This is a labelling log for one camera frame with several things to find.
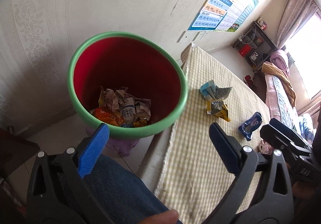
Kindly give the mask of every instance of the tiled floor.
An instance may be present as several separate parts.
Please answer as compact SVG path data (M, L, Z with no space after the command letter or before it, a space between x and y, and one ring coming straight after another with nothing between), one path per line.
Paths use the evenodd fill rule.
M249 64L232 47L225 48L211 55L240 79L243 79L248 74L253 75ZM85 129L86 124L75 114L47 127L28 140L38 143L40 149L46 151L49 155L57 154L64 152L70 146L77 146L84 137L87 137ZM103 154L113 158L124 168L136 173L152 138L153 136L141 139L128 157L121 158L116 150L111 150L107 147L104 149ZM7 178L9 184L24 202L26 201L29 174L31 173L34 160L35 156L21 165Z

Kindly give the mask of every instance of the bright window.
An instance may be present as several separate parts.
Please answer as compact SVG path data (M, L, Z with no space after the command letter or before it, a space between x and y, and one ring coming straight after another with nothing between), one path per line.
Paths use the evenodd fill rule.
M321 90L320 28L321 20L314 15L285 44L295 61L310 99Z

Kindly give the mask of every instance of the checkered tablecloth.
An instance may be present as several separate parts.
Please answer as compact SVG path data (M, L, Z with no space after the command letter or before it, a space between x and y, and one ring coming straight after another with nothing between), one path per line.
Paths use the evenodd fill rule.
M268 107L245 83L201 48L190 45L181 57L188 81L188 100L173 127L154 193L168 208L179 211L184 224L196 224L213 211L234 179L210 141L210 124L218 122L225 133L234 136L242 146L256 148L260 141L259 130L247 142L238 132L238 126L256 111L262 114L262 125L269 122L270 115ZM206 114L199 88L209 80L214 80L218 87L233 87L225 100L232 120L229 123ZM259 176L255 174L239 211L248 207Z

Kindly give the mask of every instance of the trash can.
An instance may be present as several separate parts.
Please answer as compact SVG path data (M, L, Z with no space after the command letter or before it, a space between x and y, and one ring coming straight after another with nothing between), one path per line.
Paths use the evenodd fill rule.
M68 91L73 107L89 127L102 121L89 111L98 107L100 86L151 100L147 126L123 128L108 125L114 139L139 139L160 133L182 113L187 82L175 60L153 42L126 32L105 32L82 43L68 68Z

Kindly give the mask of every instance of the educational chart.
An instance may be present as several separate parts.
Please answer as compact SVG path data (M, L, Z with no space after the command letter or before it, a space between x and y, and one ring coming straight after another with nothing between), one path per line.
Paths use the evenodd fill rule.
M188 30L236 31L258 0L207 0Z

